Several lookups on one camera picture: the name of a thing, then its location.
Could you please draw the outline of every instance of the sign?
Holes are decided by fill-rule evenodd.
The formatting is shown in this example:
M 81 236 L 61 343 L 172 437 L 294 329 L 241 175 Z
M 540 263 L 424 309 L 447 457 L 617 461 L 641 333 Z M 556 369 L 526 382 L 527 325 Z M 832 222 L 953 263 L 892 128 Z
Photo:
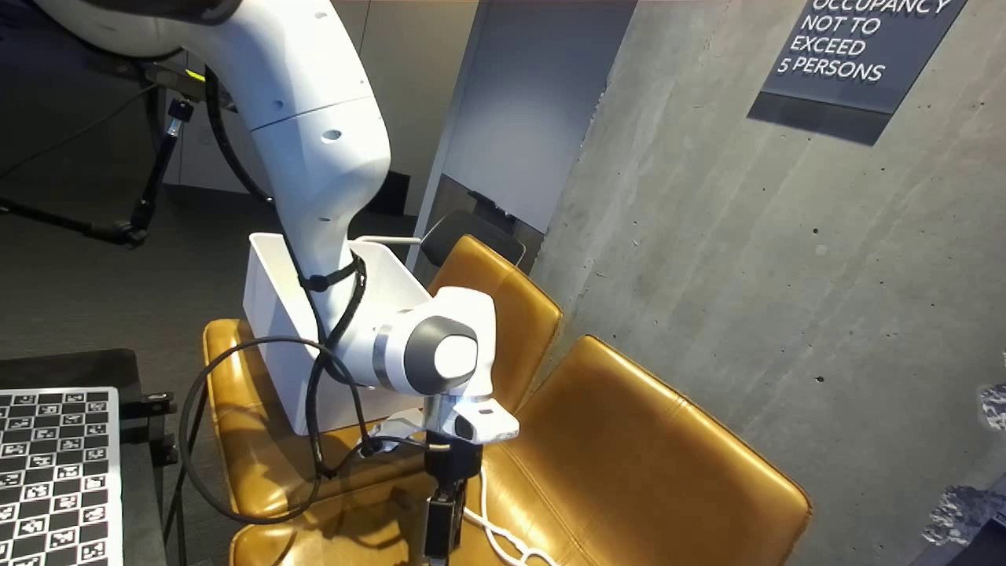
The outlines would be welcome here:
M 752 119 L 873 145 L 968 0 L 809 0 Z

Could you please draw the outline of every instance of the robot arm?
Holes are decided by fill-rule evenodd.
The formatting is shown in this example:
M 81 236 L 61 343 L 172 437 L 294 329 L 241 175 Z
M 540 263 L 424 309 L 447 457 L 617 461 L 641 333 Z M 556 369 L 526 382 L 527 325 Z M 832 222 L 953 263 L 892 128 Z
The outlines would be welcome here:
M 352 263 L 348 219 L 378 196 L 387 128 L 331 0 L 34 0 L 81 42 L 123 57 L 190 49 L 236 97 L 265 159 L 277 213 L 302 279 Z M 307 288 L 331 329 L 352 288 Z M 429 427 L 466 442 L 517 435 L 491 398 L 494 305 L 473 288 L 352 320 L 341 357 L 359 387 L 429 395 Z

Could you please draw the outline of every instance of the cable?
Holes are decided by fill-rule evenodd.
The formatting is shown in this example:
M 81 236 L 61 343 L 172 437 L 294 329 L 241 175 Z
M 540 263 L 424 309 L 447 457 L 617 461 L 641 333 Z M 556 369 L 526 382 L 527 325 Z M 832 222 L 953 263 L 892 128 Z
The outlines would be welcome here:
M 172 509 L 179 513 L 179 538 L 175 538 L 179 562 L 190 566 L 187 496 L 179 496 L 179 506 Z
M 207 378 L 212 378 L 230 354 L 236 354 L 236 352 L 241 352 L 241 348 L 265 346 L 265 343 L 311 346 L 311 348 L 319 348 L 319 352 L 328 348 L 328 346 L 320 346 L 320 343 L 314 343 L 314 339 L 298 339 L 298 335 L 261 335 L 261 339 L 247 339 L 247 343 L 236 343 L 236 346 L 224 348 L 218 357 L 212 357 L 212 363 L 198 371 L 198 382 L 190 387 L 187 402 L 181 402 L 181 409 L 179 409 L 179 437 L 192 437 L 194 427 L 198 427 L 198 420 L 192 420 L 192 407 L 207 398 Z M 355 454 L 359 454 L 359 447 L 352 447 L 352 451 L 332 465 L 332 473 L 344 473 L 344 470 L 352 461 Z M 247 523 L 247 524 L 277 524 L 277 523 L 290 523 L 290 518 L 302 515 L 302 513 L 314 503 L 319 487 L 320 487 L 320 470 L 314 465 L 311 495 L 307 495 L 302 503 L 294 503 L 290 513 L 279 513 L 279 515 L 241 515 L 241 513 L 233 513 L 230 503 L 220 503 L 220 499 L 212 495 L 212 487 L 201 481 L 201 475 L 192 470 L 192 451 L 190 451 L 190 447 L 179 451 L 179 465 L 181 465 L 179 473 L 187 473 L 187 479 L 192 481 L 192 487 L 207 499 L 207 506 L 215 506 L 220 515 L 227 515 L 227 518 L 233 518 L 233 523 Z
M 207 116 L 212 116 L 212 131 L 218 137 L 218 147 L 224 155 L 224 159 L 230 164 L 230 169 L 239 175 L 239 182 L 244 184 L 244 192 L 255 202 L 272 204 L 272 197 L 252 178 L 252 173 L 241 166 L 239 155 L 230 145 L 227 127 L 224 127 L 224 113 L 220 113 L 220 78 L 215 69 L 204 73 L 204 94 L 207 94 Z
M 348 269 L 355 275 L 355 286 L 352 286 L 352 299 L 344 311 L 344 318 L 336 320 L 336 328 L 324 335 L 324 343 L 319 339 L 302 339 L 302 335 L 261 335 L 261 339 L 247 339 L 247 343 L 236 343 L 230 348 L 224 348 L 218 357 L 212 357 L 198 382 L 192 382 L 190 392 L 187 392 L 187 402 L 181 402 L 181 413 L 179 413 L 179 437 L 190 437 L 190 447 L 179 451 L 179 461 L 181 461 L 181 473 L 179 473 L 179 481 L 175 481 L 175 495 L 172 495 L 172 503 L 170 503 L 170 515 L 168 515 L 168 524 L 162 524 L 162 542 L 170 538 L 170 527 L 172 523 L 179 518 L 175 509 L 181 509 L 181 485 L 187 479 L 192 481 L 192 487 L 207 499 L 212 509 L 218 509 L 220 515 L 227 518 L 236 518 L 236 523 L 247 523 L 247 524 L 277 524 L 277 523 L 290 523 L 294 515 L 302 515 L 314 499 L 319 499 L 319 489 L 320 489 L 320 479 L 336 479 L 348 470 L 352 459 L 366 459 L 372 454 L 384 454 L 387 442 L 401 442 L 401 441 L 392 441 L 392 437 L 372 437 L 369 427 L 366 427 L 366 416 L 360 416 L 360 402 L 359 402 L 359 390 L 352 387 L 352 378 L 348 378 L 348 369 L 336 357 L 336 343 L 344 339 L 347 328 L 352 325 L 359 305 L 360 305 L 360 297 L 366 297 L 366 283 L 369 283 L 369 269 L 366 269 L 366 260 L 355 259 L 355 268 Z M 311 346 L 319 348 L 314 354 L 314 366 L 311 366 L 311 374 L 307 374 L 307 441 L 311 441 L 311 457 L 314 457 L 314 470 L 311 470 L 311 489 L 302 503 L 294 503 L 290 513 L 277 513 L 277 515 L 244 515 L 244 513 L 233 513 L 230 503 L 220 503 L 212 487 L 204 485 L 201 475 L 194 475 L 192 470 L 192 447 L 194 447 L 194 435 L 198 435 L 198 420 L 204 416 L 204 402 L 207 402 L 207 378 L 218 371 L 218 366 L 224 366 L 230 354 L 241 352 L 241 348 L 252 348 L 252 346 L 261 346 L 261 343 L 294 343 L 294 346 Z M 331 371 L 331 378 L 336 378 L 341 384 L 348 384 L 352 390 L 352 398 L 355 398 L 355 417 L 359 417 L 359 427 L 360 427 L 360 441 L 336 461 L 336 465 L 328 465 L 328 457 L 324 457 L 324 442 L 320 442 L 320 430 L 319 430 L 319 384 L 320 384 L 320 374 L 324 369 Z
M 540 546 L 527 546 L 526 542 L 520 542 L 513 531 L 500 527 L 491 523 L 491 479 L 486 473 L 479 475 L 479 509 L 466 506 L 466 518 L 483 527 L 483 538 L 491 542 L 494 552 L 506 562 L 506 566 L 527 566 L 533 558 L 546 566 L 556 566 L 556 559 L 540 551 Z
M 61 147 L 67 147 L 67 145 L 78 143 L 81 136 L 89 136 L 89 131 L 93 131 L 93 128 L 102 128 L 102 127 L 107 127 L 107 122 L 114 122 L 114 119 L 116 119 L 119 113 L 126 113 L 137 97 L 145 97 L 145 94 L 152 94 L 152 92 L 156 92 L 156 84 L 148 84 L 148 87 L 140 87 L 140 92 L 130 94 L 130 97 L 126 97 L 123 103 L 116 103 L 107 116 L 102 116 L 102 119 L 93 119 L 93 122 L 89 122 L 89 127 L 81 127 L 81 128 L 77 128 L 77 131 L 68 131 L 68 136 L 56 137 L 52 145 L 38 147 L 38 152 L 30 152 L 30 155 L 23 155 L 18 159 L 14 159 L 14 164 L 0 166 L 0 182 L 4 182 L 7 175 L 18 173 L 26 164 L 40 159 L 40 158 L 48 158 L 48 155 L 52 155 L 52 152 L 61 152 Z

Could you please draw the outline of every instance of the concrete wall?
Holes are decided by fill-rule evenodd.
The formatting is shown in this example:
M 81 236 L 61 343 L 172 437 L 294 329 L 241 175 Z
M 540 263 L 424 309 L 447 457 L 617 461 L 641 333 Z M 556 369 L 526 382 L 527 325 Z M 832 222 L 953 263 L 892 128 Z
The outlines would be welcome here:
M 635 0 L 481 0 L 442 175 L 546 230 Z
M 1006 3 L 971 0 L 884 137 L 744 119 L 802 0 L 641 0 L 533 278 L 789 473 L 791 562 L 904 562 L 1006 473 Z

